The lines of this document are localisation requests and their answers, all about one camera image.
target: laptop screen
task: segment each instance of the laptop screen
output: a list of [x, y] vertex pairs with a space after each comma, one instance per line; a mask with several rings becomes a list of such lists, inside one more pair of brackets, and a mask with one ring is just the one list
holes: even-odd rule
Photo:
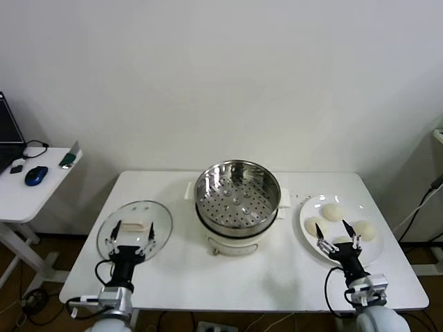
[[8, 104], [0, 93], [0, 143], [24, 143]]

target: blue mouse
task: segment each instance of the blue mouse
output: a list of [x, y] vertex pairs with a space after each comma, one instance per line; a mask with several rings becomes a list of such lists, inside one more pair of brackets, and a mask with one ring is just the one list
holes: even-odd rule
[[29, 186], [38, 185], [41, 183], [46, 173], [48, 173], [48, 168], [46, 166], [37, 166], [29, 170], [25, 176], [25, 184]]

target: white table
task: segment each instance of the white table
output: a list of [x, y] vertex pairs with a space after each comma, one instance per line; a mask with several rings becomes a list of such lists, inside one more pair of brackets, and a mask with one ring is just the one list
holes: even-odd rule
[[[361, 202], [377, 216], [379, 236], [385, 250], [367, 268], [383, 273], [388, 281], [388, 306], [417, 309], [428, 306], [428, 297], [398, 246], [386, 221], [356, 174], [274, 173], [280, 186], [291, 192], [287, 218], [269, 229], [260, 248], [249, 256], [213, 256], [195, 214], [192, 201], [184, 199], [189, 181], [199, 172], [123, 172], [60, 293], [71, 297], [97, 295], [100, 282], [94, 266], [101, 260], [96, 235], [103, 221], [120, 206], [138, 200], [165, 204], [174, 219], [170, 240], [153, 259], [136, 267], [132, 296], [134, 308], [191, 311], [328, 311], [323, 284], [330, 264], [302, 238], [298, 213], [309, 196], [339, 194]], [[105, 278], [109, 266], [99, 269]], [[329, 300], [337, 311], [351, 311], [343, 299], [343, 274], [333, 273]]]
[[[28, 147], [25, 153], [34, 156], [43, 149], [42, 147]], [[22, 172], [10, 174], [9, 166], [0, 174], [0, 241], [16, 254], [0, 278], [0, 287], [4, 285], [20, 259], [37, 272], [26, 292], [39, 287], [44, 281], [64, 282], [66, 280], [68, 271], [56, 271], [52, 268], [58, 258], [57, 252], [51, 252], [43, 260], [30, 248], [31, 243], [39, 243], [39, 238], [25, 223], [37, 215], [73, 169], [73, 166], [70, 169], [62, 169], [58, 166], [68, 151], [69, 148], [50, 147], [41, 156], [27, 159]], [[82, 152], [80, 151], [75, 163], [81, 157]], [[39, 185], [29, 187], [24, 182], [25, 175], [36, 166], [47, 166], [49, 170]], [[22, 241], [14, 233], [14, 230], [22, 233], [27, 240]]]

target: white wall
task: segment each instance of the white wall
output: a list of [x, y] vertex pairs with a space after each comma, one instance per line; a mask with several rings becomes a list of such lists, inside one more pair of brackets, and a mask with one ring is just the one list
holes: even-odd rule
[[[78, 138], [84, 149], [34, 226], [87, 232], [124, 169], [227, 158], [358, 172], [396, 223], [438, 172], [427, 135], [443, 107], [442, 10], [412, 0], [3, 1], [0, 89], [26, 137]], [[410, 192], [391, 192], [411, 163]], [[437, 203], [427, 210], [442, 218]], [[425, 223], [415, 238], [440, 229]]]

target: white plate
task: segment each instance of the white plate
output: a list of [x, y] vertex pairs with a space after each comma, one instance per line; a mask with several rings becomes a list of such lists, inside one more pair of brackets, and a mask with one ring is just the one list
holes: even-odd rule
[[[374, 225], [375, 217], [372, 216], [367, 211], [367, 209], [365, 209], [364, 206], [339, 195], [320, 195], [317, 197], [313, 197], [302, 206], [302, 209], [300, 211], [300, 227], [306, 240], [320, 255], [324, 256], [330, 262], [338, 264], [336, 261], [330, 259], [324, 252], [320, 250], [320, 248], [317, 246], [317, 238], [310, 235], [305, 228], [306, 219], [310, 218], [311, 216], [320, 216], [327, 221], [328, 229], [326, 230], [326, 232], [323, 231], [323, 235], [325, 236], [325, 239], [328, 240], [330, 243], [334, 242], [335, 238], [337, 237], [348, 236], [345, 226], [341, 221], [328, 221], [322, 215], [322, 207], [330, 203], [338, 203], [341, 205], [345, 213], [345, 220], [351, 226], [354, 226], [357, 221], [361, 220], [369, 221]], [[376, 229], [376, 231], [377, 236], [371, 242], [361, 241], [362, 251], [359, 259], [363, 267], [369, 266], [374, 263], [383, 251], [383, 237], [381, 236], [381, 234], [379, 234], [378, 229]]]

